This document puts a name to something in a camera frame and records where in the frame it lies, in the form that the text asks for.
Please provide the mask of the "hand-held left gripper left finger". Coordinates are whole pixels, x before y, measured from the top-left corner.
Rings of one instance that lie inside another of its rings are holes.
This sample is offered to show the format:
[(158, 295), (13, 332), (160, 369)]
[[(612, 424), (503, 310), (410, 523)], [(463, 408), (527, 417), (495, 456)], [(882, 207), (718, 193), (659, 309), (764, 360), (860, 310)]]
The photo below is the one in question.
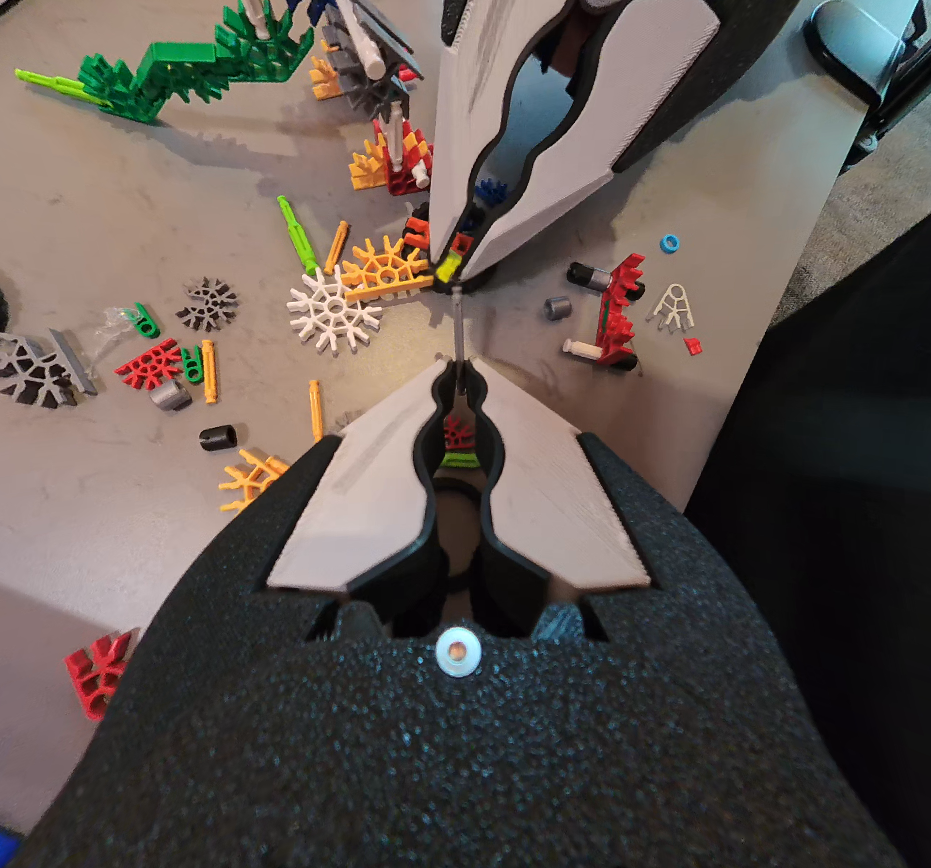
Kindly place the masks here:
[(434, 590), (445, 565), (432, 477), (455, 388), (454, 362), (437, 361), (342, 431), (269, 588), (366, 601), (382, 618)]

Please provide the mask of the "thin metal rod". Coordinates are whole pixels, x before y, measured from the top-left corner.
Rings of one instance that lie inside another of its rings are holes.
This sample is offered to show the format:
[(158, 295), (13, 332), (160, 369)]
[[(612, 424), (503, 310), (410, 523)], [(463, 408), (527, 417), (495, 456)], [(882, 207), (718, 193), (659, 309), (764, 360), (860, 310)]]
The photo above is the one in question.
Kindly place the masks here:
[(453, 319), (453, 350), (454, 363), (456, 372), (456, 393), (457, 395), (466, 394), (465, 384), (465, 334), (464, 334), (464, 307), (463, 307), (463, 288), (455, 284), (450, 290), (452, 300), (452, 319)]

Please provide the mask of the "black toy tyre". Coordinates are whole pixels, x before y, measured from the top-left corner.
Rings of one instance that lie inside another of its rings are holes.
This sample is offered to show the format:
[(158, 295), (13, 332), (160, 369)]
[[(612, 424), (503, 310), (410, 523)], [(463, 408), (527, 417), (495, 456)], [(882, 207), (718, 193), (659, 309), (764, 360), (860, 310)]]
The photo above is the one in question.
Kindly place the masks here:
[(471, 483), (456, 477), (438, 477), (433, 479), (433, 488), (436, 497), (436, 513), (438, 519), (441, 519), (449, 512), (440, 502), (441, 498), (446, 496), (464, 498), (470, 503), (477, 517), (481, 517), (482, 491), (476, 489)]
[[(472, 229), (478, 223), (484, 221), (485, 214), (486, 212), (483, 209), (481, 209), (478, 205), (472, 204), (472, 206), (469, 209), (469, 212), (467, 213), (466, 221), (463, 222), (463, 226), (458, 232), (459, 236), (464, 238), (466, 241), (469, 241), (471, 238)], [(428, 202), (423, 202), (420, 206), (415, 208), (411, 215), (415, 215), (417, 217), (425, 218), (428, 220), (428, 216), (429, 216)], [(403, 241), (403, 246), (401, 249), (401, 256), (403, 259), (405, 260), (410, 259), (414, 251), (415, 249), (412, 249), (406, 246)], [(420, 254), (418, 254), (417, 259), (428, 260), (429, 251), (428, 252), (421, 251), (421, 250), (419, 251), (420, 251)], [(451, 278), (449, 283), (442, 283), (442, 282), (439, 282), (438, 280), (435, 280), (436, 268), (434, 265), (428, 264), (426, 274), (429, 276), (433, 276), (434, 278), (433, 284), (430, 286), (430, 289), (433, 292), (450, 295), (451, 287), (455, 284), (459, 284), (463, 288), (463, 294), (472, 294), (474, 292), (481, 290), (484, 286), (488, 284), (490, 280), (492, 280), (492, 278), (495, 275), (496, 269), (497, 269), (497, 265), (492, 265), (488, 269), (485, 269), (483, 272), (477, 274), (475, 277), (468, 279), (468, 280), (464, 280), (459, 275), (459, 273), (456, 272), (456, 274)]]

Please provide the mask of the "orange fan connector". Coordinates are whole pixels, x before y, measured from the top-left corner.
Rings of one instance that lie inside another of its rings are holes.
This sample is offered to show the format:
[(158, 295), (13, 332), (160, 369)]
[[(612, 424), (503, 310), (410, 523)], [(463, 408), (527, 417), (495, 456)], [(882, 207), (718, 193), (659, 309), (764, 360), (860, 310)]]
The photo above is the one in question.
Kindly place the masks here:
[(229, 479), (218, 485), (219, 490), (237, 495), (219, 506), (223, 513), (241, 513), (289, 470), (286, 462), (273, 455), (262, 457), (240, 449), (239, 456), (239, 464), (225, 467)]

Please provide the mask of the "black desk clamp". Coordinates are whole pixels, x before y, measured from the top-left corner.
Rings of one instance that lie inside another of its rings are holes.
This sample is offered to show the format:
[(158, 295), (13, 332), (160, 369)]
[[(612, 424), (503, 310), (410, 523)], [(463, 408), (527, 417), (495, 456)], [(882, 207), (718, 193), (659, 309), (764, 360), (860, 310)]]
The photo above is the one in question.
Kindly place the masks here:
[(895, 74), (905, 43), (845, 0), (818, 5), (803, 25), (809, 53), (845, 90), (875, 110)]

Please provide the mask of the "grey panel assembly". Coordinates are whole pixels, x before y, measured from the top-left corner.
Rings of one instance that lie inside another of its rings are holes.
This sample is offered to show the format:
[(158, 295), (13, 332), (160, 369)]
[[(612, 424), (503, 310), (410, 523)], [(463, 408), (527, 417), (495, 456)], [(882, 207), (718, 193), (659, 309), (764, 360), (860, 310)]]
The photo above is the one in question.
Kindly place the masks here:
[(323, 41), (327, 46), (329, 67), (338, 81), (341, 93), (349, 104), (361, 110), (367, 118), (388, 117), (391, 103), (400, 101), (404, 117), (410, 117), (410, 93), (401, 78), (407, 69), (413, 78), (424, 75), (413, 57), (413, 48), (401, 32), (370, 0), (349, 0), (361, 26), (377, 44), (385, 62), (386, 74), (382, 80), (369, 80), (357, 58), (348, 35), (338, 3), (327, 7), (326, 24), (322, 27)]

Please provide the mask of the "red yellow connector block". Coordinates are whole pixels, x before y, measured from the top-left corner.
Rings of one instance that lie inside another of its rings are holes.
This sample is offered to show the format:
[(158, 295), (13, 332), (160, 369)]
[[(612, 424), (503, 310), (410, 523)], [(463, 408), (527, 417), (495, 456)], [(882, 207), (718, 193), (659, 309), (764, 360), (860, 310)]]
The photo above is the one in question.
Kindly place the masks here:
[(433, 145), (404, 117), (400, 101), (391, 103), (388, 121), (372, 121), (374, 140), (364, 142), (365, 153), (353, 154), (349, 165), (355, 190), (387, 187), (393, 196), (428, 189), (433, 170)]

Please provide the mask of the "white rod with black cap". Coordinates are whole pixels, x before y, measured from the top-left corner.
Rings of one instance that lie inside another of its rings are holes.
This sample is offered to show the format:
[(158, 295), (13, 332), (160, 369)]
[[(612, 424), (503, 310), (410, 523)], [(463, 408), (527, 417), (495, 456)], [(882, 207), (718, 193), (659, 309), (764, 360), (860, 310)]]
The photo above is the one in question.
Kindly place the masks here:
[(614, 369), (621, 372), (631, 372), (638, 367), (636, 353), (626, 345), (601, 348), (580, 341), (566, 339), (562, 344), (564, 353), (593, 362), (600, 367)]

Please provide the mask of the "silver rod with black caps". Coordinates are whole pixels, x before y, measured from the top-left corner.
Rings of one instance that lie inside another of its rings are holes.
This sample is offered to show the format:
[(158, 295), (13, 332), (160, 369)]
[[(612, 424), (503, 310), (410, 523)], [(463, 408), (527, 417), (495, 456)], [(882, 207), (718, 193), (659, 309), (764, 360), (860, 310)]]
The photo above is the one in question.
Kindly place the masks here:
[[(607, 270), (573, 262), (567, 270), (566, 280), (594, 292), (605, 292), (610, 285), (611, 273)], [(636, 302), (644, 295), (644, 292), (645, 285), (636, 280), (634, 286), (626, 291), (626, 298), (631, 302)]]

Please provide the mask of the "red connector strip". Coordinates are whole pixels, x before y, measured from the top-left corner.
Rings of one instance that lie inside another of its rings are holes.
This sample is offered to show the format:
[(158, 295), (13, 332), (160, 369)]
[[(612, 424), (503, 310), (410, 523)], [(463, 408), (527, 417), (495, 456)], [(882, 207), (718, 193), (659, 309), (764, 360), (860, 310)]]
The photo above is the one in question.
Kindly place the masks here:
[(611, 271), (608, 285), (602, 292), (595, 342), (599, 349), (596, 363), (600, 366), (625, 373), (637, 366), (638, 358), (630, 346), (634, 338), (633, 323), (625, 310), (645, 291), (639, 282), (644, 260), (645, 256), (639, 254), (626, 257)]

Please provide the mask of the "white snowflake connector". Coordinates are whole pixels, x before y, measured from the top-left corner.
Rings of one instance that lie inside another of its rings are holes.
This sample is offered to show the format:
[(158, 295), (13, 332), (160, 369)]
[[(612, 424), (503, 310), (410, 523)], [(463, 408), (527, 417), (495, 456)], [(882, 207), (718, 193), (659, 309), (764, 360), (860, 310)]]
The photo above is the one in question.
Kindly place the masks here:
[(319, 354), (330, 351), (334, 358), (339, 355), (341, 341), (351, 353), (358, 344), (369, 344), (370, 333), (378, 332), (381, 326), (380, 306), (350, 299), (342, 282), (329, 278), (322, 268), (305, 273), (302, 280), (304, 290), (291, 289), (287, 303), (289, 325), (302, 343), (315, 340)]

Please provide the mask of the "white fan connector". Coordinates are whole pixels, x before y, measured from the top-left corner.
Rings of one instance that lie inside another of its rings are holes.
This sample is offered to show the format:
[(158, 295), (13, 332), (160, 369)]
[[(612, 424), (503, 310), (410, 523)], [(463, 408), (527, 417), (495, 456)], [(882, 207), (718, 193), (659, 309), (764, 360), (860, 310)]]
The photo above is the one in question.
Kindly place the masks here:
[(694, 319), (684, 286), (678, 282), (669, 284), (646, 316), (646, 321), (654, 321), (659, 330), (666, 330), (669, 334), (690, 331), (694, 327)]

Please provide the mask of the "yellow half-circle connector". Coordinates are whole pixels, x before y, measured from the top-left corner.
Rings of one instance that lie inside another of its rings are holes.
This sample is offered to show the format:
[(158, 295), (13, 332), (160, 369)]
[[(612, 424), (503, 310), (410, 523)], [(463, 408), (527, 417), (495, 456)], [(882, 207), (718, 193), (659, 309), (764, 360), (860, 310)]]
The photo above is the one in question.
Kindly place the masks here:
[(384, 235), (381, 248), (366, 239), (363, 247), (353, 247), (353, 257), (343, 261), (340, 277), (349, 301), (367, 302), (419, 292), (434, 282), (424, 251), (408, 245), (402, 238), (392, 242)]

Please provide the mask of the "small red connector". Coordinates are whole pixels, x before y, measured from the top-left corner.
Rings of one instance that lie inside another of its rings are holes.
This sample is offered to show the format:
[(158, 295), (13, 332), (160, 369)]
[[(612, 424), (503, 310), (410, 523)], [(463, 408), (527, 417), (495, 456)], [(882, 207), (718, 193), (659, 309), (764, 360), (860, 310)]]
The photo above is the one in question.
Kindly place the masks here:
[(133, 389), (153, 390), (182, 373), (181, 349), (175, 339), (167, 338), (113, 373)]

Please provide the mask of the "grey connector with panel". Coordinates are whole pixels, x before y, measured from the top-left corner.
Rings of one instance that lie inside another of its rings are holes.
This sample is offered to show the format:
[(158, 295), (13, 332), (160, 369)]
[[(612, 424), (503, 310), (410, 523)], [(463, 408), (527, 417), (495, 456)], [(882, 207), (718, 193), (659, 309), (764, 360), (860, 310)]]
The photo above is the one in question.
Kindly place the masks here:
[(98, 390), (75, 350), (55, 329), (49, 329), (52, 350), (32, 339), (1, 334), (1, 394), (17, 403), (46, 409), (76, 406), (76, 391), (97, 396)]

